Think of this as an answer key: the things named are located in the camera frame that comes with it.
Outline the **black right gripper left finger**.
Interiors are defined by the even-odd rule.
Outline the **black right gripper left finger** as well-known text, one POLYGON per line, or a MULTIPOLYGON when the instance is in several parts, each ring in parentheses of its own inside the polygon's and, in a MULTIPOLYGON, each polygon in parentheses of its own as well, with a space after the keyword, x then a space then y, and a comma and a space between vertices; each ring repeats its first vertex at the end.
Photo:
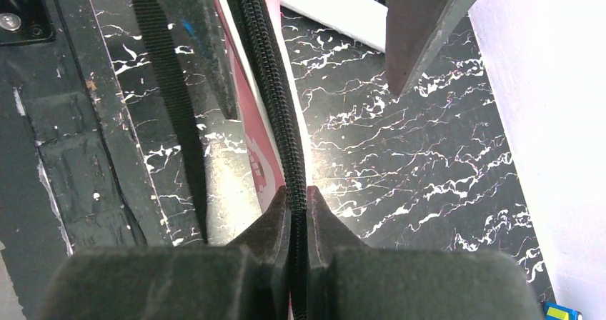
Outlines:
POLYGON ((224 246, 92 247, 55 274, 40 319, 286 319, 286 189, 224 246))

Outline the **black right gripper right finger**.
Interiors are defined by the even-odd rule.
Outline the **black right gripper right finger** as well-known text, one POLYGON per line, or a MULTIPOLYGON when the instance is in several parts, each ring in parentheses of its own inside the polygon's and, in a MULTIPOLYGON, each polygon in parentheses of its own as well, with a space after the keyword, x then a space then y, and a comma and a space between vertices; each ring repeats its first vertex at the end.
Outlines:
POLYGON ((310 319, 542 319, 515 261, 499 251, 374 249, 307 190, 310 319))

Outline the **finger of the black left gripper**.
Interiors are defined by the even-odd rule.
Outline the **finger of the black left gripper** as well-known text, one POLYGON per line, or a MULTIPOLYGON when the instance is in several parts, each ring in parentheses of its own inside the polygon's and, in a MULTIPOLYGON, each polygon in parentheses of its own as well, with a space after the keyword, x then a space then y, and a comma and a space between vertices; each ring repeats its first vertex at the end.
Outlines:
POLYGON ((476 0, 387 0, 385 73, 408 94, 476 0))
POLYGON ((227 58, 224 31, 214 0, 157 1, 189 35, 209 88, 225 119, 237 120, 236 88, 227 58))

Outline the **pink racket cover bag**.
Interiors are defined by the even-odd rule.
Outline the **pink racket cover bag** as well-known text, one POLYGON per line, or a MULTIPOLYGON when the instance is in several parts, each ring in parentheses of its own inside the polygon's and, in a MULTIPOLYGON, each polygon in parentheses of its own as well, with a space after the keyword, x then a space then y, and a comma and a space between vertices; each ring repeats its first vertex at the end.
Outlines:
MULTIPOLYGON (((182 150, 186 181, 203 238, 207 238, 207 181, 192 100, 168 29, 169 15, 157 0, 132 0, 142 39, 182 150)), ((308 319, 307 180, 299 125, 277 35, 266 0, 214 0, 237 60, 249 68, 244 82, 258 91, 266 114, 262 127, 272 137, 290 212, 287 278, 289 314, 308 319)))

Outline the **white shuttlecock tube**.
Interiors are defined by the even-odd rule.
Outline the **white shuttlecock tube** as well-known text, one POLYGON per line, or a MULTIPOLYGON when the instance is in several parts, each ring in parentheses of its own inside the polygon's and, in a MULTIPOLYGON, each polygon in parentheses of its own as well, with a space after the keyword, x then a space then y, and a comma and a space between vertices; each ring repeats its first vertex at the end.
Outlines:
POLYGON ((385 52, 387 7, 374 0, 280 0, 282 6, 385 52))

